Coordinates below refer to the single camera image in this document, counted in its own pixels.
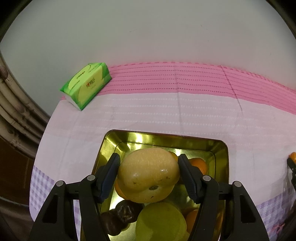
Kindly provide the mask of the dark brown fruit back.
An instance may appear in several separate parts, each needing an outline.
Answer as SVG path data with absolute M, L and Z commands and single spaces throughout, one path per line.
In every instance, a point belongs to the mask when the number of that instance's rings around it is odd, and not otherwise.
M 130 215 L 126 212 L 119 212 L 116 209 L 109 210 L 100 214 L 107 233 L 111 236 L 116 236 L 122 230 L 127 228 L 130 220 Z

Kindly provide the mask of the dark brown fruit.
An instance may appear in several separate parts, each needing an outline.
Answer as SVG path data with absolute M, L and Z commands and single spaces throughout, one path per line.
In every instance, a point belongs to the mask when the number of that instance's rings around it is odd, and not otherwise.
M 115 207 L 117 216 L 123 223 L 136 222 L 140 212 L 143 209 L 144 209 L 144 204 L 135 203 L 130 200 L 123 200 L 119 202 Z
M 111 236 L 116 236 L 122 230 L 127 228 L 130 220 L 130 215 L 126 212 L 119 212 L 116 209 L 109 210 L 100 214 L 107 233 Z

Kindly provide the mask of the small orange with twig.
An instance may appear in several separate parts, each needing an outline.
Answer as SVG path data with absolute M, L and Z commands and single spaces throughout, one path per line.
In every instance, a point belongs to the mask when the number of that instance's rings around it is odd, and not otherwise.
M 207 163 L 201 158 L 192 158 L 189 160 L 192 166 L 198 167 L 203 175 L 208 173 L 208 165 Z

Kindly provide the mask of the yellow pear-shaped fruit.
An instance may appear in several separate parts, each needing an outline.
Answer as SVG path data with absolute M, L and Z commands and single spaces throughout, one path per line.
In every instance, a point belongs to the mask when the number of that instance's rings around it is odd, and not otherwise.
M 121 162 L 117 185 L 123 197 L 135 203 L 154 203 L 168 197 L 180 178 L 173 155 L 162 148 L 128 154 Z

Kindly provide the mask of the dark brown fruit front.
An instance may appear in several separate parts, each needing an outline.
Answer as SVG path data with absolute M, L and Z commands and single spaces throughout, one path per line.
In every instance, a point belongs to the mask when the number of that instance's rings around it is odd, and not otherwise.
M 119 202 L 115 207 L 117 216 L 123 223 L 136 222 L 140 212 L 143 209 L 144 209 L 144 204 L 135 203 L 130 200 L 123 200 Z

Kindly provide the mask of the orange with stem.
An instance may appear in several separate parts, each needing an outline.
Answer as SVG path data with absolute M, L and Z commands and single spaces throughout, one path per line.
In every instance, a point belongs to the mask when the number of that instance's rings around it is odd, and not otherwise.
M 170 152 L 170 154 L 173 156 L 174 160 L 178 161 L 178 156 L 174 152 Z

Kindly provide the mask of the pink and purple checked tablecloth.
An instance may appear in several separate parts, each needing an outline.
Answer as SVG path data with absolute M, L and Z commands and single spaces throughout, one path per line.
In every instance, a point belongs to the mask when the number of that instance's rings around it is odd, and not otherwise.
M 111 81 L 83 110 L 60 99 L 33 166 L 32 219 L 58 180 L 88 175 L 109 130 L 212 138 L 229 149 L 230 180 L 248 191 L 276 240 L 295 203 L 295 90 L 229 67 L 139 63 L 109 68 Z

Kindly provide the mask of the dark brown wooden cabinet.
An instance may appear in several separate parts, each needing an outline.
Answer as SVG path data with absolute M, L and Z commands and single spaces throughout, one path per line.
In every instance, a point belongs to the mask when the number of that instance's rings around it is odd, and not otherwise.
M 29 204 L 33 164 L 33 159 L 1 139 L 1 197 L 16 203 Z

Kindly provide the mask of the gold and maroon toffee tin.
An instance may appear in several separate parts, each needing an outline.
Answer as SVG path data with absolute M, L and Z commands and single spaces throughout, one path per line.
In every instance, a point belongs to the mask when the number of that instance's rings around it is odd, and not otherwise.
M 118 153 L 123 161 L 131 152 L 147 148 L 162 148 L 174 152 L 177 156 L 185 154 L 188 159 L 201 158 L 208 165 L 207 175 L 218 183 L 228 183 L 229 181 L 228 147 L 221 140 L 122 130 L 110 130 L 106 133 L 91 174 L 95 174 L 99 167 L 105 165 L 113 153 Z M 122 200 L 123 198 L 118 196 L 112 187 L 109 197 L 103 204 L 98 205 L 99 211 L 106 212 L 109 209 L 114 209 L 116 204 Z M 173 191 L 164 201 L 174 205 L 184 216 L 199 207 L 199 204 L 195 204 L 189 198 L 185 185 L 181 183 L 174 186 Z M 221 209 L 225 209 L 224 201 L 219 201 L 218 210 Z M 108 235 L 108 237 L 110 240 L 135 240 L 135 226 L 136 222 L 130 224 L 119 235 Z M 214 231 L 212 240 L 219 240 L 220 233 Z

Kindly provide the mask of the beige patterned curtain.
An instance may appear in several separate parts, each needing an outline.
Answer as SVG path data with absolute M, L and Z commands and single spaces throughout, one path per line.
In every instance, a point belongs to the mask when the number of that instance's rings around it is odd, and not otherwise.
M 0 88 L 1 138 L 35 158 L 50 117 L 20 87 L 3 56 Z

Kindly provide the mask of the green tissue pack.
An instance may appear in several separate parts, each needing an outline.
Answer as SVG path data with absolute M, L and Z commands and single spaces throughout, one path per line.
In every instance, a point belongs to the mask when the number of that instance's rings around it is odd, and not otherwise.
M 95 95 L 112 80 L 105 63 L 89 63 L 67 81 L 61 92 L 77 109 L 83 110 Z

